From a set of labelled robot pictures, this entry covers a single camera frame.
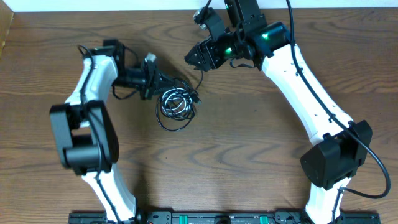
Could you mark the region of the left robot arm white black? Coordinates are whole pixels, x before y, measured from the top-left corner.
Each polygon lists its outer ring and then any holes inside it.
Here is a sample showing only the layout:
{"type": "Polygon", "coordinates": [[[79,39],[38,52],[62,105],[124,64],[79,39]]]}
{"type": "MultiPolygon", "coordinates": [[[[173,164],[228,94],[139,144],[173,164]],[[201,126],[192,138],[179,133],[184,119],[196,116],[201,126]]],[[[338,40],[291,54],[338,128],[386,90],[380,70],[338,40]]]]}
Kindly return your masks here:
{"type": "Polygon", "coordinates": [[[130,88],[142,100],[157,97],[155,114],[189,124],[199,102],[196,88],[162,72],[154,54],[132,67],[125,64],[127,47],[116,39],[101,47],[79,45],[83,58],[80,80],[67,100],[50,109],[50,122],[62,166],[91,186],[104,212],[73,212],[70,223],[149,223],[118,167],[119,142],[106,109],[116,88],[130,88]]]}

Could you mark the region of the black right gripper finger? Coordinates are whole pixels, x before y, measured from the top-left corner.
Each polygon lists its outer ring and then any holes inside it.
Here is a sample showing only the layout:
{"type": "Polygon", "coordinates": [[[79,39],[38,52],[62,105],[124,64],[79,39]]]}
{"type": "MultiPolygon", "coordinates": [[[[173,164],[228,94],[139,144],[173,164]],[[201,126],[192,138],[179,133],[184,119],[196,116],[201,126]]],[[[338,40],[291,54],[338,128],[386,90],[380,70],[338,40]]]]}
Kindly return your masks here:
{"type": "Polygon", "coordinates": [[[186,55],[184,56],[184,60],[186,63],[188,63],[191,66],[194,66],[195,68],[202,70],[202,71],[208,71],[208,64],[205,59],[202,58],[202,56],[193,54],[193,55],[186,55]]]}
{"type": "Polygon", "coordinates": [[[185,56],[185,59],[192,59],[192,58],[198,59],[201,57],[202,57],[202,52],[200,44],[197,43],[189,50],[189,52],[185,56]]]}

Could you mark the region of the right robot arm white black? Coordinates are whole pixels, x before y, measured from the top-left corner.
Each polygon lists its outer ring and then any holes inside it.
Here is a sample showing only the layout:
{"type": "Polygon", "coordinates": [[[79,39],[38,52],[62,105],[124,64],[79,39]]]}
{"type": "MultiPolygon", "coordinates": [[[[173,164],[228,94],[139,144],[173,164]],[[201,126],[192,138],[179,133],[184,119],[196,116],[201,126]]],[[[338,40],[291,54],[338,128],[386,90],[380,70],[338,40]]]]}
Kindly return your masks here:
{"type": "Polygon", "coordinates": [[[353,121],[323,89],[301,54],[292,26],[268,23],[256,1],[226,1],[225,5],[232,29],[209,5],[194,14],[195,23],[210,34],[192,47],[185,61],[209,71],[244,58],[285,96],[312,144],[300,159],[311,183],[303,223],[378,223],[375,214],[340,209],[350,180],[369,154],[371,127],[365,121],[353,121]]]}

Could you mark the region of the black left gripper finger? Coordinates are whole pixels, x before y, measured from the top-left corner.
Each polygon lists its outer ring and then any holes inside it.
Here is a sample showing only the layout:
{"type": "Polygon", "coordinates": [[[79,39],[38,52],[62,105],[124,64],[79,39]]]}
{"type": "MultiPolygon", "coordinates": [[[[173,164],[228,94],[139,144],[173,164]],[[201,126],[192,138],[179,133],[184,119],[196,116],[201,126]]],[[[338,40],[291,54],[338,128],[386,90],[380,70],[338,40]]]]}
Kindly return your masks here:
{"type": "Polygon", "coordinates": [[[169,77],[167,75],[161,75],[160,76],[160,87],[162,88],[184,88],[184,89],[190,89],[191,86],[190,84],[181,78],[173,78],[169,77]]]}
{"type": "Polygon", "coordinates": [[[173,90],[174,88],[178,88],[175,85],[159,85],[155,87],[154,95],[161,95],[164,94],[166,91],[173,90]]]}

